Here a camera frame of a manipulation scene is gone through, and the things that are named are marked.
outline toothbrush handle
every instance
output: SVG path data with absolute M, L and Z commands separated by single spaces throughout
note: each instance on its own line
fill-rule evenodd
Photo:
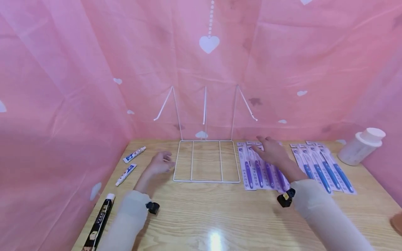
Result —
M 332 181 L 334 182 L 334 185 L 336 186 L 336 188 L 341 189 L 340 184 L 339 184 L 338 180 L 336 179 L 334 172 L 329 167 L 328 163 L 326 161 L 323 161 L 322 163 L 324 164 L 325 170 L 327 170 L 327 172 L 328 172 L 329 176 L 331 177 Z
M 272 177 L 271 168 L 269 167 L 269 164 L 267 162 L 265 162 L 265 168 L 268 174 L 269 185 L 271 186 L 272 189 L 274 189 L 275 188 L 274 178 Z
M 342 178 L 345 185 L 348 187 L 349 191 L 351 193 L 353 193 L 354 189 L 352 188 L 352 185 L 349 182 L 348 178 L 346 177 L 345 173 L 342 171 L 342 169 L 339 167 L 338 164 L 334 164 L 334 167 L 335 167 L 336 171 L 338 172 L 339 176 Z
M 250 185 L 251 189 L 253 189 L 254 184 L 253 184 L 253 181 L 252 181 L 250 165 L 248 164 L 248 161 L 246 161 L 245 164 L 246 164 L 246 173 L 247 173 L 247 178 L 248 178 L 248 184 Z
M 277 175 L 278 175 L 279 183 L 281 183 L 282 190 L 284 192 L 286 192 L 286 186 L 285 186 L 285 181 L 283 179 L 283 174 L 282 174 L 281 171 L 279 171 L 279 169 L 277 167 L 275 167 L 275 170 L 276 170 Z
M 313 176 L 313 173 L 311 172 L 311 169 L 310 169 L 310 167 L 308 166 L 308 165 L 303 165 L 304 166 L 304 170 L 306 171 L 306 174 L 307 174 L 307 176 L 310 178 L 310 179 L 314 179 L 314 176 Z
M 321 168 L 319 165 L 315 164 L 314 167 L 317 170 L 318 176 L 320 177 L 322 183 L 324 184 L 325 190 L 330 194 L 331 193 L 331 188 L 329 187 L 328 181 L 326 180 Z
M 263 188 L 264 187 L 263 174 L 261 173 L 261 166 L 258 160 L 255 161 L 255 167 L 257 171 L 258 182 L 260 183 L 260 187 Z

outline hand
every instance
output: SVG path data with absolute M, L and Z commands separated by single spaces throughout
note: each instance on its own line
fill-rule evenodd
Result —
M 252 149 L 260 155 L 261 159 L 272 164 L 280 165 L 283 162 L 289 160 L 285 149 L 278 144 L 271 137 L 263 138 L 257 136 L 257 139 L 263 144 L 264 150 L 259 149 L 256 145 L 252 146 Z
M 285 149 L 278 142 L 271 137 L 257 136 L 257 139 L 263 144 L 264 150 L 259 149 L 256 145 L 251 146 L 252 149 L 265 162 L 276 166 L 290 183 L 308 179 L 307 175 L 289 158 Z
M 154 157 L 152 157 L 152 160 L 145 171 L 150 173 L 151 175 L 169 172 L 170 169 L 175 165 L 175 162 L 171 161 L 171 156 L 172 153 L 169 151 L 156 153 Z

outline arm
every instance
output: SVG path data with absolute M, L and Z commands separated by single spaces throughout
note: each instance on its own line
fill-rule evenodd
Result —
M 123 198 L 116 218 L 113 220 L 107 235 L 102 238 L 98 251 L 131 251 L 135 238 L 144 227 L 148 210 L 145 205 L 151 201 L 146 194 L 151 179 L 174 166 L 170 161 L 171 153 L 159 152 L 141 174 L 133 191 L 129 191 Z
M 310 180 L 286 151 L 271 138 L 257 137 L 264 151 L 253 147 L 266 162 L 277 166 L 296 191 L 293 204 L 327 250 L 373 250 L 370 243 L 343 214 L 332 197 Z

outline toothpaste cap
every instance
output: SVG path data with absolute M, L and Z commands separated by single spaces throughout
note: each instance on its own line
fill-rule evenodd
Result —
M 112 200 L 112 201 L 114 201 L 115 198 L 116 198 L 116 196 L 115 196 L 114 194 L 108 194 L 108 195 L 106 196 L 106 199 L 107 199 L 107 200 Z

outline white wire stand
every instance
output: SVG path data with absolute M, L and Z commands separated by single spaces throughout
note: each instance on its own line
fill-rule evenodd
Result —
M 165 99 L 165 102 L 163 103 L 163 105 L 162 105 L 162 107 L 161 107 L 161 109 L 160 109 L 160 111 L 159 111 L 159 114 L 158 114 L 158 116 L 154 119 L 154 121 L 156 121 L 156 120 L 159 119 L 159 117 L 160 117 L 160 115 L 161 115 L 163 109 L 165 108 L 166 102 L 167 102 L 167 100 L 168 100 L 168 98 L 169 98 L 171 92 L 173 91 L 174 104 L 175 104 L 175 106 L 176 106 L 177 120 L 178 120 L 178 125 L 179 125 L 179 129 L 180 129 L 180 138 L 181 138 L 181 140 L 179 141 L 179 144 L 178 144 L 178 149 L 177 149 L 176 166 L 175 166 L 175 168 L 174 168 L 173 181 L 175 181 L 175 182 L 194 182 L 194 183 L 232 183 L 232 184 L 240 183 L 240 182 L 241 182 L 241 180 L 240 180 L 239 166 L 238 166 L 237 157 L 236 157 L 236 147 L 235 147 L 235 144 L 234 144 L 234 142 L 233 142 L 233 128 L 234 128 L 234 118 L 235 118 L 235 114 L 236 114 L 235 111 L 236 111 L 237 92 L 238 92 L 238 90 L 239 90 L 239 92 L 240 92 L 240 94 L 241 94 L 241 96 L 242 96 L 242 98 L 243 98 L 243 100 L 244 100 L 244 103 L 245 103 L 246 106 L 247 106 L 248 111 L 250 112 L 251 117 L 252 117 L 255 121 L 258 121 L 258 120 L 254 117 L 253 113 L 251 112 L 251 109 L 250 109 L 250 107 L 249 107 L 249 105 L 248 105 L 248 103 L 247 103 L 247 101 L 246 101 L 246 99 L 245 99 L 245 97 L 244 97 L 244 95 L 243 95 L 243 93 L 242 93 L 242 91 L 241 91 L 239 85 L 237 85 L 237 86 L 236 86 L 235 95 L 234 95 L 233 121 L 232 121 L 232 129 L 231 129 L 231 134 L 230 134 L 230 140 L 207 140 L 207 121 L 206 121 L 206 115 L 207 115 L 207 114 L 206 114 L 206 110 L 207 110 L 207 109 L 206 109 L 206 108 L 207 108 L 207 87 L 205 87 L 205 94 L 204 94 L 204 116 L 203 116 L 203 125 L 205 125 L 205 131 L 204 131 L 204 132 L 205 132 L 205 138 L 204 138 L 203 140 L 183 140 L 183 134 L 182 134 L 182 131 L 181 131 L 180 117 L 179 117 L 178 108 L 177 108 L 176 94 L 175 94 L 175 92 L 174 92 L 174 87 L 172 86 L 172 87 L 170 88 L 170 91 L 169 91 L 169 93 L 168 93 L 168 95 L 167 95 L 167 97 L 166 97 L 166 99 Z M 192 142 L 192 143 L 193 143 L 193 145 L 192 145 L 192 150 L 191 150 L 191 172 L 190 172 L 190 179 L 189 179 L 189 180 L 179 180 L 179 179 L 176 179 L 177 162 L 178 162 L 178 156 L 179 156 L 179 153 L 180 153 L 180 145 L 181 145 L 182 142 Z M 220 167 L 221 167 L 221 180 L 218 180 L 218 181 L 217 181 L 217 180 L 193 180 L 194 142 L 217 142 L 217 143 L 219 143 L 219 159 L 220 159 Z M 238 179 L 237 179 L 237 180 L 234 180 L 234 181 L 225 181 L 225 180 L 224 180 L 224 173 L 223 173 L 223 169 L 222 169 L 222 150 L 221 150 L 221 142 L 231 142 L 232 145 L 233 145 L 233 154 L 234 154 L 234 158 L 235 158 L 235 162 L 236 162 L 236 170 L 237 170 L 237 176 L 238 176 Z

